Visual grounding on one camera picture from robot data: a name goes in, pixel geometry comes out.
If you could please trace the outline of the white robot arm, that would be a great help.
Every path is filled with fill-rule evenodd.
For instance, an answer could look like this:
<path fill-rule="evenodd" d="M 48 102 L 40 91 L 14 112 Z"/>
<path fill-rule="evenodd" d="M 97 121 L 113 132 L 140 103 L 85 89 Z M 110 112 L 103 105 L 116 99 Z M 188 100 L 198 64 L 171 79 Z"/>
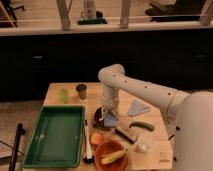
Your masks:
<path fill-rule="evenodd" d="M 213 92 L 187 93 L 130 78 L 120 64 L 102 68 L 98 79 L 103 84 L 101 103 L 107 109 L 118 107 L 118 91 L 123 90 L 177 117 L 173 171 L 213 171 Z"/>

